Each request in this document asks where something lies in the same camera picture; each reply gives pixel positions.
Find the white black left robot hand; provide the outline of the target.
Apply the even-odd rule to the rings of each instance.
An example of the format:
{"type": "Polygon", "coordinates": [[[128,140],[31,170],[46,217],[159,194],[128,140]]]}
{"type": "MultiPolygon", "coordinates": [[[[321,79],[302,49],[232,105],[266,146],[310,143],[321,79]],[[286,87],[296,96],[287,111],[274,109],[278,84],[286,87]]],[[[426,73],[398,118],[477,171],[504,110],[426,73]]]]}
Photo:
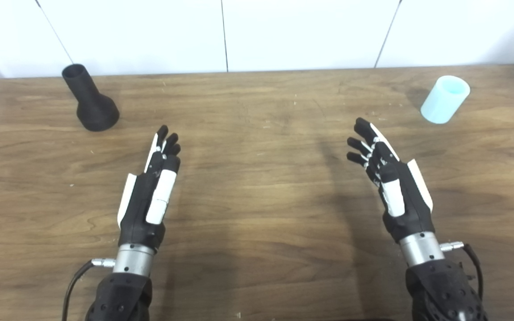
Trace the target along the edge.
{"type": "Polygon", "coordinates": [[[153,137],[142,173],[129,173],[117,214],[118,245],[134,244],[158,252],[165,236],[163,218],[180,168],[179,136],[163,125],[153,137]]]}

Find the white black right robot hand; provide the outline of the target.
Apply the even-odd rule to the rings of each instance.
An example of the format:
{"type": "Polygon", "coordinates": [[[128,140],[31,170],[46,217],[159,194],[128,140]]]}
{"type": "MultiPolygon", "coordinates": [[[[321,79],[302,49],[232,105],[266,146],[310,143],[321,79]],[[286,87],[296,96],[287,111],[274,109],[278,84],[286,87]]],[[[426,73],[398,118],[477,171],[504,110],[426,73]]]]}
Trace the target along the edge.
{"type": "Polygon", "coordinates": [[[387,138],[371,122],[359,117],[347,144],[354,152],[347,159],[361,165],[377,187],[384,205],[383,222],[395,242],[423,232],[434,232],[434,203],[415,159],[404,162],[387,138]]]}

